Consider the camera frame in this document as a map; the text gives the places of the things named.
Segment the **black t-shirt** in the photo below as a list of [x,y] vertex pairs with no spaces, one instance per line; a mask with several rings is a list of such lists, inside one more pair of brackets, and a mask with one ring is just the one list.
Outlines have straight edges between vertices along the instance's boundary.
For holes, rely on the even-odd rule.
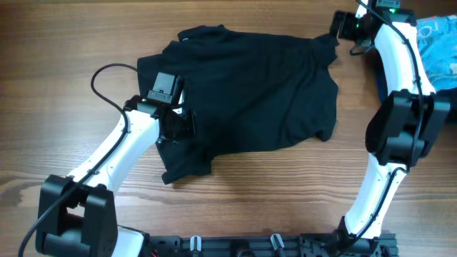
[[159,73],[180,76],[183,110],[194,116],[193,137],[157,145],[163,182],[208,175],[220,155],[329,140],[338,86],[328,68],[337,46],[330,34],[306,39],[199,26],[180,32],[160,54],[140,58],[140,94]]

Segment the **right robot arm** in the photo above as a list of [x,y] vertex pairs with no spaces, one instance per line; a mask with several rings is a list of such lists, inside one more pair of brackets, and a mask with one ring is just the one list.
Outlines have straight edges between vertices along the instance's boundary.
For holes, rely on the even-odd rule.
[[417,44],[414,13],[398,1],[360,1],[355,12],[336,11],[329,32],[375,49],[383,64],[387,97],[369,122],[366,175],[333,236],[322,242],[329,256],[389,252],[383,219],[402,180],[430,152],[451,111],[428,80]]

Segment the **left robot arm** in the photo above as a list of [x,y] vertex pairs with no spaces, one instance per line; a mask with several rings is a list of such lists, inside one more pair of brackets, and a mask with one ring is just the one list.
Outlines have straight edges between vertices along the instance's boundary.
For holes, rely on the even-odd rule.
[[194,135],[191,113],[181,105],[184,79],[158,73],[145,97],[121,108],[116,128],[67,176],[41,185],[36,250],[48,256],[140,256],[147,235],[120,226],[114,199],[124,179],[156,142]]

